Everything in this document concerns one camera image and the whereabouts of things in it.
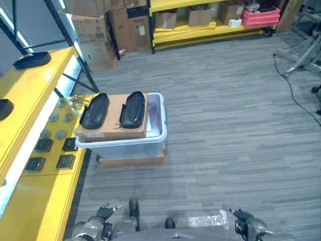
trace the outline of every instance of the round metal part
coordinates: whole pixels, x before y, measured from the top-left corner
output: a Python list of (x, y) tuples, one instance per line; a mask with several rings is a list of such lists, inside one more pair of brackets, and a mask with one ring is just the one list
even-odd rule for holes
[(74, 115), (72, 113), (67, 113), (64, 115), (64, 121), (65, 122), (70, 122), (74, 119)]
[(50, 130), (48, 130), (48, 129), (43, 129), (43, 131), (40, 133), (40, 139), (49, 138), (50, 135), (51, 135)]
[(56, 133), (56, 138), (57, 139), (63, 139), (63, 138), (66, 137), (66, 135), (67, 135), (67, 132), (64, 129), (60, 129)]
[(64, 99), (60, 99), (58, 102), (57, 102), (57, 106), (58, 107), (63, 107), (66, 105), (66, 101)]
[(55, 122), (56, 120), (58, 120), (59, 116), (57, 113), (51, 113), (51, 115), (49, 116), (49, 122)]

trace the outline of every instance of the plastic storage bin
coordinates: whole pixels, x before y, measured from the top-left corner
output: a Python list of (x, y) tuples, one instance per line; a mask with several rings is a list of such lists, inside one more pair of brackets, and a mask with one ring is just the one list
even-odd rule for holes
[(167, 137), (167, 116), (164, 97), (148, 93), (147, 132), (145, 138), (105, 142), (84, 142), (76, 138), (76, 146), (90, 148), (105, 159), (155, 157), (160, 154)]
[(246, 28), (259, 28), (274, 26), (279, 23), (280, 9), (275, 8), (273, 11), (264, 13), (250, 13), (247, 10), (242, 14), (242, 25)]

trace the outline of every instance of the yellow metal shelving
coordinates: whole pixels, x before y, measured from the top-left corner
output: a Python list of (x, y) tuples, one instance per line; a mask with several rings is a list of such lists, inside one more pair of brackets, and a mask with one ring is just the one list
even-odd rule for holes
[[(153, 18), (153, 13), (159, 11), (223, 1), (227, 0), (150, 0), (149, 17)], [(267, 27), (275, 29), (276, 26), (252, 29), (246, 29), (244, 26), (231, 28), (223, 25), (218, 19), (214, 19), (209, 25), (191, 27), (188, 26), (186, 20), (178, 20), (175, 29), (154, 29), (151, 36), (152, 52), (193, 43), (265, 34)]]
[(0, 121), (0, 185), (70, 58), (78, 53), (68, 47), (52, 50), (50, 55), (46, 65), (24, 70), (13, 67), (0, 78), (0, 98), (14, 104), (13, 112)]
[[(84, 97), (91, 100), (93, 96)], [(45, 127), (51, 131), (50, 138), (54, 141), (50, 152), (31, 154), (31, 157), (46, 158), (44, 167), (41, 172), (23, 172), (0, 220), (0, 240), (60, 241), (63, 238), (86, 152), (86, 149), (78, 148), (66, 153), (62, 150), (65, 139), (54, 137), (59, 129), (67, 132), (67, 138), (75, 137), (73, 130), (78, 126), (82, 110), (72, 109), (69, 100), (66, 99), (64, 107), (55, 107), (53, 112), (59, 118), (53, 123), (48, 122)], [(63, 121), (66, 113), (74, 115), (71, 122)], [(59, 156), (64, 154), (75, 156), (73, 168), (56, 170)]]
[(226, 0), (150, 0), (149, 13), (222, 1)]

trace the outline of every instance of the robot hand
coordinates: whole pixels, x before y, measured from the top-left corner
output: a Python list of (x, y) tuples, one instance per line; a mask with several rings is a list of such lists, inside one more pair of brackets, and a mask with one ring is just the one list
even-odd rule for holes
[(242, 235), (245, 241), (262, 241), (261, 237), (273, 234), (267, 230), (264, 221), (255, 218), (252, 214), (244, 212), (241, 209), (233, 210), (230, 207), (225, 208), (225, 210), (237, 217), (235, 231)]

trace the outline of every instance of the white box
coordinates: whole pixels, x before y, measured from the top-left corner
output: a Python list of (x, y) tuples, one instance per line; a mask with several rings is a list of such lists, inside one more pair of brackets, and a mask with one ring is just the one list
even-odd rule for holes
[(106, 142), (84, 142), (76, 138), (76, 146), (90, 148), (105, 159), (156, 157), (167, 137), (167, 116), (164, 97), (160, 93), (148, 93), (148, 117), (145, 138)]
[(237, 26), (241, 26), (242, 24), (242, 19), (230, 19), (228, 26), (229, 27), (237, 27)]

